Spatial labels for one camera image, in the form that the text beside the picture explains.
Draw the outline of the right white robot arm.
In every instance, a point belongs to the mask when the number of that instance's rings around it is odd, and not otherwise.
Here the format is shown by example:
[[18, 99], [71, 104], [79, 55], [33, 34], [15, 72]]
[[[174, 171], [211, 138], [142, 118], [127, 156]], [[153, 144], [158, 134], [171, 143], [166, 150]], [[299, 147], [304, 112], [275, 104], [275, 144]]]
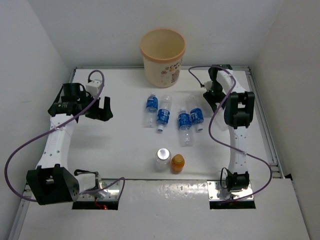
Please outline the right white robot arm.
[[250, 175], [246, 163], [246, 138], [253, 120], [255, 94], [233, 80], [230, 65], [213, 65], [208, 74], [210, 81], [204, 84], [203, 97], [215, 115], [223, 114], [230, 135], [230, 161], [224, 188], [229, 192], [247, 189]]

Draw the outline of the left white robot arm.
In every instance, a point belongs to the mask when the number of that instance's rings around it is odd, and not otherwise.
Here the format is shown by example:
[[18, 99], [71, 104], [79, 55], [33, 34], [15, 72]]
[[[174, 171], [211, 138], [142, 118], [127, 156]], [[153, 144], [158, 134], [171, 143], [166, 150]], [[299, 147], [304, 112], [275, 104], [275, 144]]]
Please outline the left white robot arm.
[[96, 171], [69, 172], [68, 153], [80, 116], [103, 122], [113, 117], [109, 97], [105, 97], [103, 107], [99, 107], [98, 93], [102, 85], [102, 81], [97, 79], [88, 81], [86, 85], [65, 83], [50, 106], [51, 133], [36, 168], [26, 175], [39, 205], [75, 202], [80, 194], [101, 187]]

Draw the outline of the clear unlabelled plastic bottle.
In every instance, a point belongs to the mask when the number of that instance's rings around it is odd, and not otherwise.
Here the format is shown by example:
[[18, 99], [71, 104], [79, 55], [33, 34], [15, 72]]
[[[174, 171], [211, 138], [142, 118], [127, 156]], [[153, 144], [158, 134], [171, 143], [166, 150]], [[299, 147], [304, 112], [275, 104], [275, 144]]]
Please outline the clear unlabelled plastic bottle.
[[213, 119], [213, 124], [215, 126], [217, 126], [222, 132], [225, 132], [228, 130], [228, 125], [225, 122], [225, 118], [224, 118], [224, 107], [222, 106], [219, 110], [218, 110], [218, 106], [220, 105], [220, 103], [213, 103], [213, 113], [216, 114], [214, 119]]

